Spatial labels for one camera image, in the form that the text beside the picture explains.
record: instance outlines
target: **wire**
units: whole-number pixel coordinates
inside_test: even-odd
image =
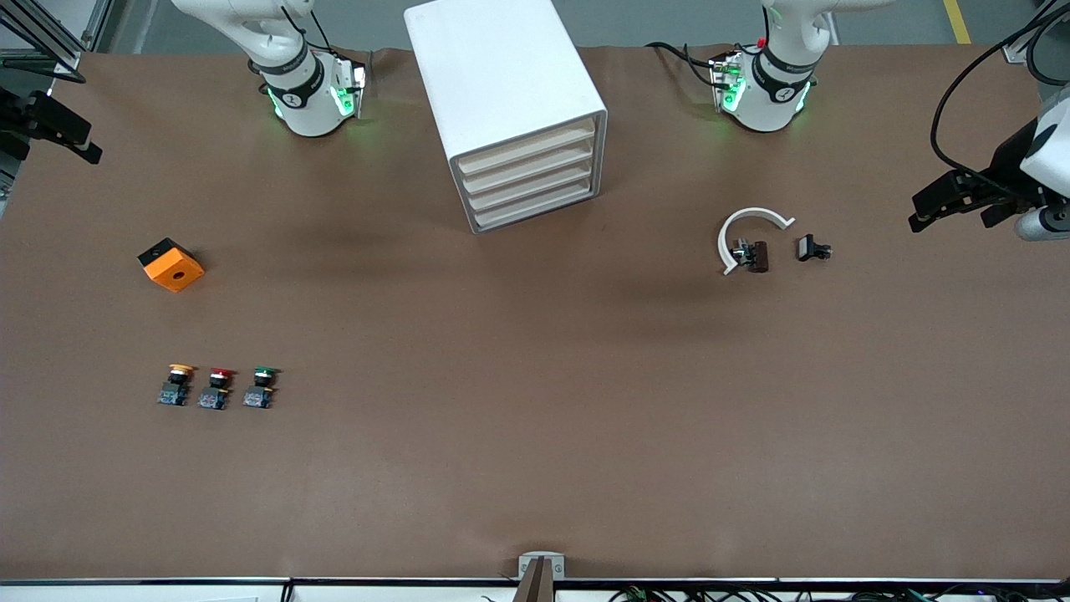
[[[1048,0],[1048,3],[1044,4],[1044,6],[1042,9],[1040,9],[1039,11],[1037,11],[1036,15],[1033,15],[1033,18],[1029,19],[1029,22],[1039,21],[1044,16],[1044,13],[1046,13],[1048,10],[1051,9],[1052,6],[1054,6],[1055,3],[1058,2],[1058,1],[1059,0]]]
[[[1037,67],[1036,59],[1037,43],[1040,42],[1040,38],[1043,37],[1043,35],[1048,33],[1048,31],[1055,26],[1055,24],[1057,24],[1063,18],[1063,15],[1067,14],[1068,11],[1070,11],[1070,4],[1060,6],[1042,19],[1029,21],[1031,25],[1037,27],[1037,31],[1034,32],[1033,37],[1030,37],[1029,42],[1025,45],[1025,66],[1029,70],[1029,74],[1033,75],[1038,81],[1048,83],[1049,86],[1066,86],[1067,83],[1070,83],[1070,79],[1057,79],[1049,77],[1040,72]]]
[[[669,44],[666,44],[664,42],[651,42],[645,47],[646,48],[663,48],[666,50],[669,50],[673,55],[675,55],[675,57],[677,59],[682,60],[682,61],[688,61],[691,64],[696,64],[696,65],[699,65],[699,66],[709,66],[709,63],[704,63],[704,62],[702,62],[702,61],[700,61],[698,59],[692,59],[692,58],[690,58],[690,56],[685,55],[684,52],[681,52],[675,47],[670,46]]]
[[[323,45],[330,48],[331,41],[327,40],[327,34],[323,33],[323,26],[320,25],[320,19],[316,17],[316,11],[309,11],[308,14],[312,16],[312,22],[316,24],[316,29],[320,30],[320,37],[323,38]]]
[[[996,189],[1000,190],[1002,192],[1004,192],[1004,194],[1006,194],[1006,195],[1008,195],[1008,196],[1010,196],[1012,198],[1015,198],[1015,197],[1019,196],[1018,194],[1011,191],[1009,188],[1007,188],[1003,184],[999,184],[999,183],[993,181],[992,179],[987,177],[985,175],[981,174],[976,169],[967,167],[967,166],[963,165],[962,163],[959,163],[958,160],[956,160],[956,159],[951,158],[950,156],[948,156],[948,154],[945,153],[944,150],[939,146],[939,140],[938,140],[938,137],[937,137],[937,134],[939,132],[939,121],[941,121],[941,118],[944,115],[944,108],[947,106],[947,101],[951,97],[951,94],[954,93],[954,91],[959,88],[959,86],[963,82],[963,80],[965,80],[966,77],[970,73],[973,73],[973,71],[975,68],[977,68],[977,66],[979,64],[981,64],[982,62],[984,62],[984,60],[988,59],[989,57],[991,57],[992,55],[998,52],[999,49],[1003,48],[1005,45],[1010,44],[1014,40],[1018,40],[1022,35],[1025,35],[1029,31],[1033,31],[1037,27],[1041,27],[1041,26],[1048,25],[1049,19],[1051,19],[1051,18],[1057,18],[1058,16],[1061,16],[1063,14],[1066,14],[1067,11],[1070,11],[1070,4],[1068,4],[1067,6],[1064,6],[1061,9],[1058,9],[1057,11],[1055,11],[1054,13],[1052,13],[1051,15],[1049,15],[1048,17],[1045,17],[1042,20],[1039,20],[1039,21],[1036,21],[1036,22],[1026,24],[1026,26],[1023,27],[1022,29],[1019,29],[1014,33],[1011,33],[1010,35],[1008,35],[1007,37],[1005,37],[1002,42],[996,43],[994,46],[992,46],[988,50],[981,52],[981,55],[979,57],[977,57],[976,59],[974,59],[974,61],[972,63],[969,63],[968,65],[966,65],[966,68],[962,70],[962,73],[960,73],[958,75],[958,77],[956,77],[954,80],[951,82],[951,84],[948,86],[947,91],[944,92],[944,95],[939,99],[939,104],[936,105],[936,111],[933,113],[932,127],[929,129],[929,143],[932,146],[933,152],[936,154],[936,156],[941,160],[943,160],[944,163],[948,164],[949,166],[951,166],[951,167],[953,167],[953,168],[962,171],[963,173],[968,174],[969,176],[977,177],[978,180],[980,180],[980,181],[982,181],[982,182],[984,182],[984,183],[987,183],[987,184],[995,187]]]
[[[699,68],[694,66],[694,61],[691,59],[691,55],[687,51],[687,44],[684,44],[684,57],[687,59],[687,65],[689,67],[691,67],[691,73],[693,73],[694,76],[699,78],[699,81],[702,81],[706,86],[709,86],[710,88],[716,88],[718,90],[728,90],[729,89],[729,84],[728,83],[719,83],[719,82],[710,81],[710,80],[706,79],[705,77],[703,77],[701,73],[699,73]],[[706,66],[706,68],[709,68],[709,62],[706,62],[705,66]]]

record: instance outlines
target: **white curved part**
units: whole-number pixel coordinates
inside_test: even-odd
[[[748,206],[747,209],[740,209],[739,211],[729,215],[729,218],[724,219],[724,225],[721,226],[721,233],[717,234],[717,251],[720,252],[721,261],[724,262],[724,275],[729,275],[732,269],[739,265],[739,262],[732,256],[732,250],[729,249],[728,235],[729,226],[732,225],[732,221],[742,217],[763,217],[776,223],[781,230],[788,229],[788,226],[795,222],[795,217],[789,217],[785,219],[780,215],[780,213],[762,206]]]

